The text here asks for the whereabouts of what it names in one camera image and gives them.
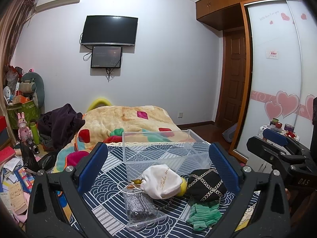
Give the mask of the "white drawstring pouch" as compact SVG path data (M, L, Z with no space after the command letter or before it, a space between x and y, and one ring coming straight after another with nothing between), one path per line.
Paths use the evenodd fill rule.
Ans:
M140 188L152 199L169 199L180 192L182 183L180 175L166 164L159 164L142 173Z

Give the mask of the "clear plastic storage box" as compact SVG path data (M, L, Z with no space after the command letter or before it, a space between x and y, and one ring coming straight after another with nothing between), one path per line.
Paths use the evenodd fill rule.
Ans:
M210 144L192 130L163 132L124 132L123 162L127 179L140 178L152 165L165 164L180 176L208 169Z

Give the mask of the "beige patterned fleece blanket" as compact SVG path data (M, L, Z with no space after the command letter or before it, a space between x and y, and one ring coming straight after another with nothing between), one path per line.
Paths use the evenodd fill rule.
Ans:
M122 144L123 132L146 132L153 142L184 142L189 138L163 108L146 106L101 106L88 111L85 124L58 153L53 173L67 166L67 156L77 151L90 153L98 142Z

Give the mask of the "grey neck pillow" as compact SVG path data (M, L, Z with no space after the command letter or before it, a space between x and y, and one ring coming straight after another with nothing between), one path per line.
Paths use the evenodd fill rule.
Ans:
M35 72L25 73L21 78L23 83L32 83L31 94L34 104L37 108L42 108L45 102L44 81L42 77Z

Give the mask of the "striped pink curtain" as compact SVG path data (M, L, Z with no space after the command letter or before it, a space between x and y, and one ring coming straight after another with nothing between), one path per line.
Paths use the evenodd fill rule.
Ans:
M35 0L13 0L1 18L1 115L8 120L3 96L5 67L10 65L26 19L33 10Z

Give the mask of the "black checkered cloth bag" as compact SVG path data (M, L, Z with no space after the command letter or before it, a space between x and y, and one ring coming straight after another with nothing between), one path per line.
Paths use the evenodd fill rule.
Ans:
M198 169L189 174L186 193L198 202L219 201L226 192L215 167Z

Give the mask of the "grey glitter pouch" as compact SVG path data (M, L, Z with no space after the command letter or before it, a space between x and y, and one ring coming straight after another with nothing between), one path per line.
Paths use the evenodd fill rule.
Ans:
M156 208L152 198L141 190L124 188L121 192L125 202L128 229L140 230L167 218L165 213Z

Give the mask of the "yellow chair back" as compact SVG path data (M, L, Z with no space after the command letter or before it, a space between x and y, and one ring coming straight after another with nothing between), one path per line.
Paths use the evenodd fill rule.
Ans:
M98 99L95 99L91 104L90 106L88 107L87 109L87 112L95 109L95 108L98 108L100 106L112 106L111 102L109 102L106 98L98 98Z

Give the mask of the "black wall television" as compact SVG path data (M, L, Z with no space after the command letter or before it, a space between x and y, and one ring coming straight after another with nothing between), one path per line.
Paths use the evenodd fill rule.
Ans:
M125 16L87 16L83 27L82 45L134 46L138 18Z

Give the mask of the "green knitted sock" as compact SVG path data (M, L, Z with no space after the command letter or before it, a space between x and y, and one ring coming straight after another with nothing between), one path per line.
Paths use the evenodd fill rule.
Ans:
M222 214L219 211L219 202L195 203L190 208L189 217L186 221L194 231L203 231L214 226Z

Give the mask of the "brown wooden door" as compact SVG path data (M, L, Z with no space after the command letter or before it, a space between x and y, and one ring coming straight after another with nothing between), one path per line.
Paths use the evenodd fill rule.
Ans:
M245 31L243 28L223 33L223 63L216 125L229 128L239 119L246 69Z

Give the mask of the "yellow plush ball toy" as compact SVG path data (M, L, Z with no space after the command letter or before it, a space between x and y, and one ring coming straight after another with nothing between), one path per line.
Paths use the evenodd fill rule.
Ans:
M185 178L182 177L182 183L180 185L180 190L176 194L176 196L177 197L182 197L183 195L185 195L186 190L187 190L187 181L185 180Z

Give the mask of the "dark purple clothes pile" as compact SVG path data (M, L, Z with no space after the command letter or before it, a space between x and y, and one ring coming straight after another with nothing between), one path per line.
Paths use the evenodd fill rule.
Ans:
M81 112L76 112L70 104L42 114L38 119L38 131L47 148L55 152L63 149L84 126Z

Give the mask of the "pink rabbit figurine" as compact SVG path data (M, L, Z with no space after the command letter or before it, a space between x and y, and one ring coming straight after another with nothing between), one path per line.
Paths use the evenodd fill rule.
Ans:
M24 112L17 113L18 116L18 137L22 142L33 138L30 128L27 126Z

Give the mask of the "green storage box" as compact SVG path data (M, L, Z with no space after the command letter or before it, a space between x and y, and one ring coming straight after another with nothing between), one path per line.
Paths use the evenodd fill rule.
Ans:
M13 130L18 129L18 116L17 114L24 113L27 126L30 125L31 120L37 120L40 117L41 109L37 108L33 101L29 101L23 104L8 105L7 112L9 121Z

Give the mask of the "white heart sliding wardrobe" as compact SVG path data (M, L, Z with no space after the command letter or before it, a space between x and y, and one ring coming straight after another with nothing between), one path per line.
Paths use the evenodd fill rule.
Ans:
M316 97L316 19L301 0L270 0L245 6L250 23L252 79L237 151L249 157L247 140L273 118L294 126L310 146Z

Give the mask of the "small black wall monitor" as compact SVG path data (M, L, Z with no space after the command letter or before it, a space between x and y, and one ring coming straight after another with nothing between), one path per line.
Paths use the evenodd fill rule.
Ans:
M91 68L120 68L122 60L122 47L119 46L93 46L91 55Z

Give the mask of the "green bottle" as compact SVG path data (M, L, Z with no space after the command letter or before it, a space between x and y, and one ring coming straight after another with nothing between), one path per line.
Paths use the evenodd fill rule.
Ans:
M34 122L34 121L30 122L30 130L32 132L32 137L33 137L34 143L36 145L38 145L40 143L40 137L39 137L38 129L36 126L36 122Z

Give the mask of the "red box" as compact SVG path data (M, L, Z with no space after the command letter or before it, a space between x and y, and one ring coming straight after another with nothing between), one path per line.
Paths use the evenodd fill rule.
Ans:
M15 156L16 152L11 147L5 147L0 151L0 165L7 162Z

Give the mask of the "navy wave pattern bedsheet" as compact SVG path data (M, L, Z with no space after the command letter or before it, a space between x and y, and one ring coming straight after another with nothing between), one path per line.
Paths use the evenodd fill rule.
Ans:
M123 186L123 182L127 180L122 146L109 146L108 152L108 157L91 190L83 195L83 199L110 235L113 237L206 237L209 235L210 228L194 231L187 224L191 207L191 200L187 195L176 197L172 202L155 200L155 205L163 209L163 213L168 217L137 231L127 229L124 197L117 186L118 183Z

